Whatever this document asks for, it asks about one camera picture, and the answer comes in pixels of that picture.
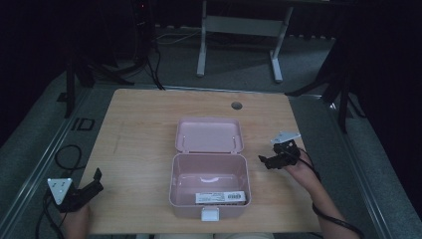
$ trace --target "human hand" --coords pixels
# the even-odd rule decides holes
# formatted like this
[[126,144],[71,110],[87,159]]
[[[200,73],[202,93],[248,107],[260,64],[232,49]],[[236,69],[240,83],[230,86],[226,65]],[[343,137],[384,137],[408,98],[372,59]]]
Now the human hand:
[[85,204],[76,212],[60,213],[67,239],[85,239],[88,236],[90,206]]
[[316,174],[305,162],[313,166],[308,154],[300,150],[299,158],[304,162],[298,160],[295,165],[285,166],[284,169],[309,193],[318,190],[321,187],[319,179]]

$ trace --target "container lid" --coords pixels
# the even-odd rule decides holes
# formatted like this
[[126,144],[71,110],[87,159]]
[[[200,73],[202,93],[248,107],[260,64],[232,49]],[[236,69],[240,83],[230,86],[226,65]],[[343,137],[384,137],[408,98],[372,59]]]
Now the container lid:
[[180,152],[239,153],[243,149],[239,122],[227,118],[183,118],[176,148]]

